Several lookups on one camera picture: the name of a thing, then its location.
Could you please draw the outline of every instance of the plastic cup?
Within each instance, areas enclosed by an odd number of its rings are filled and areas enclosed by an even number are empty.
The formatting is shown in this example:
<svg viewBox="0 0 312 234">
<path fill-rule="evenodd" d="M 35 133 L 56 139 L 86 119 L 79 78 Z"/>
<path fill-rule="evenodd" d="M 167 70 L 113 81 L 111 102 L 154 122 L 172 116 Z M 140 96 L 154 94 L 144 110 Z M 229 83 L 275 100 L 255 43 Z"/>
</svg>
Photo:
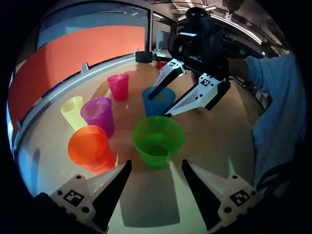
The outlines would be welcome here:
<svg viewBox="0 0 312 234">
<path fill-rule="evenodd" d="M 164 112 L 174 103 L 176 99 L 176 94 L 169 88 L 164 88 L 159 94 L 157 94 L 153 99 L 148 99 L 148 95 L 156 87 L 149 87 L 143 91 L 143 103 L 146 112 L 146 117 L 163 115 Z"/>
<path fill-rule="evenodd" d="M 111 137 L 115 131 L 112 112 L 112 101 L 106 97 L 91 99 L 81 108 L 81 116 L 88 125 L 96 125 L 102 128 L 107 137 Z"/>
<path fill-rule="evenodd" d="M 95 173 L 101 174 L 115 167 L 114 157 L 105 131 L 95 125 L 80 128 L 68 143 L 71 160 Z"/>
<path fill-rule="evenodd" d="M 82 106 L 83 99 L 81 96 L 77 96 L 67 100 L 61 107 L 61 113 L 75 131 L 87 126 L 87 123 L 80 115 Z"/>
<path fill-rule="evenodd" d="M 129 92 L 129 75 L 128 74 L 116 74 L 110 76 L 108 79 L 108 85 L 116 101 L 125 101 L 128 98 Z"/>
<path fill-rule="evenodd" d="M 148 167 L 162 169 L 184 144 L 184 132 L 174 120 L 152 116 L 135 126 L 132 141 Z"/>
<path fill-rule="evenodd" d="M 161 69 L 163 68 L 168 62 L 156 62 L 156 68 Z"/>
</svg>

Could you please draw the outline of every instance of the green cup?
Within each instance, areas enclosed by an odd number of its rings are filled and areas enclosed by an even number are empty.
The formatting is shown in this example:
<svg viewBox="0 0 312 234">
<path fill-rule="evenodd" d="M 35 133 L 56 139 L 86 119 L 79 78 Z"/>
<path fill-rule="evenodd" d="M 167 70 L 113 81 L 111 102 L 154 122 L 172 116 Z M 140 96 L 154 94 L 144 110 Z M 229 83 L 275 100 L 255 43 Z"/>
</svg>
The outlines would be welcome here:
<svg viewBox="0 0 312 234">
<path fill-rule="evenodd" d="M 151 116 L 134 127 L 132 141 L 148 167 L 162 169 L 184 144 L 184 132 L 170 118 Z"/>
</svg>

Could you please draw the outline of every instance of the window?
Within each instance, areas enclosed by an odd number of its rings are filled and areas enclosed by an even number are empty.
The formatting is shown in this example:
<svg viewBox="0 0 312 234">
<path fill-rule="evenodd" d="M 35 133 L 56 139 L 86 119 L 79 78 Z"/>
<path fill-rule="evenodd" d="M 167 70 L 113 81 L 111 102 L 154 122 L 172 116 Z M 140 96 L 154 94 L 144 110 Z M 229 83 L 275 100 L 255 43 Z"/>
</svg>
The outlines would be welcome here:
<svg viewBox="0 0 312 234">
<path fill-rule="evenodd" d="M 169 35 L 175 30 L 177 23 L 154 11 L 152 25 L 152 50 L 167 49 Z"/>
<path fill-rule="evenodd" d="M 45 18 L 40 27 L 37 49 L 66 34 L 86 28 L 127 25 L 145 28 L 145 47 L 149 38 L 149 11 L 120 3 L 82 3 L 69 6 Z"/>
</svg>

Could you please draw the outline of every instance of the person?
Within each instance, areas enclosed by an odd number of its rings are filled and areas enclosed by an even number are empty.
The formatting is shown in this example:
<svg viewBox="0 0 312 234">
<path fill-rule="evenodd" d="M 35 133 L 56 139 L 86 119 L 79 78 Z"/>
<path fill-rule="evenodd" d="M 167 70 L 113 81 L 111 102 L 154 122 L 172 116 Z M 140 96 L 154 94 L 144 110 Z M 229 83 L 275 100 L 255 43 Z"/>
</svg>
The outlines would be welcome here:
<svg viewBox="0 0 312 234">
<path fill-rule="evenodd" d="M 259 117 L 253 127 L 255 148 L 254 186 L 270 169 L 290 162 L 295 146 L 303 140 L 306 130 L 306 98 L 300 70 L 293 54 L 271 59 L 227 59 L 229 73 L 249 80 L 259 92 L 272 98 L 271 105 Z M 193 83 L 197 76 L 191 74 Z M 274 192 L 280 197 L 289 181 Z"/>
</svg>

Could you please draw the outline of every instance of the yellow cup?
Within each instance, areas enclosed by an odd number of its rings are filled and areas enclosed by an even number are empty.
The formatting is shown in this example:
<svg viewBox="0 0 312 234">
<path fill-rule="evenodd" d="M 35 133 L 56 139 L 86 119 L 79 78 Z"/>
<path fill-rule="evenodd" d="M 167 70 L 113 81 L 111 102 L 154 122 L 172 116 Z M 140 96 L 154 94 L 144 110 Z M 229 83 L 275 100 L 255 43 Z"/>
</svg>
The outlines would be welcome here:
<svg viewBox="0 0 312 234">
<path fill-rule="evenodd" d="M 67 100 L 61 107 L 61 113 L 75 131 L 88 125 L 80 115 L 82 106 L 83 99 L 77 96 Z"/>
</svg>

